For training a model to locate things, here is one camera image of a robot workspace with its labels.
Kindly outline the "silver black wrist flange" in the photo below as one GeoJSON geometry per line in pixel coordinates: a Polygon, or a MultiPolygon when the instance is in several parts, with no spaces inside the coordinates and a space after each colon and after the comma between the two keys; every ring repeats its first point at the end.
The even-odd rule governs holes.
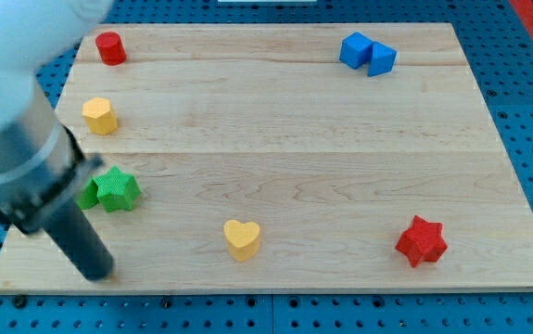
{"type": "Polygon", "coordinates": [[[0,224],[29,235],[54,222],[86,223],[74,198],[101,164],[84,156],[36,86],[28,107],[0,127],[0,224]]]}

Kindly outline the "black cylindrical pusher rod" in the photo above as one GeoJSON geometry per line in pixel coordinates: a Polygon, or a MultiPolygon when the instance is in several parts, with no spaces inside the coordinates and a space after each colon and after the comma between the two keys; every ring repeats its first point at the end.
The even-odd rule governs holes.
{"type": "Polygon", "coordinates": [[[72,200],[44,206],[42,229],[89,281],[109,276],[113,257],[82,210],[72,200]]]}

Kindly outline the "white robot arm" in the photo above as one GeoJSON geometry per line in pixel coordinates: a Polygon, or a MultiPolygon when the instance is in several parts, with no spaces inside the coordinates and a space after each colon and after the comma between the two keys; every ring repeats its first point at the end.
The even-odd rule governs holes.
{"type": "Polygon", "coordinates": [[[75,199],[102,160],[87,158],[58,119],[37,71],[100,23],[109,0],[0,1],[0,225],[45,231],[82,276],[113,258],[75,199]]]}

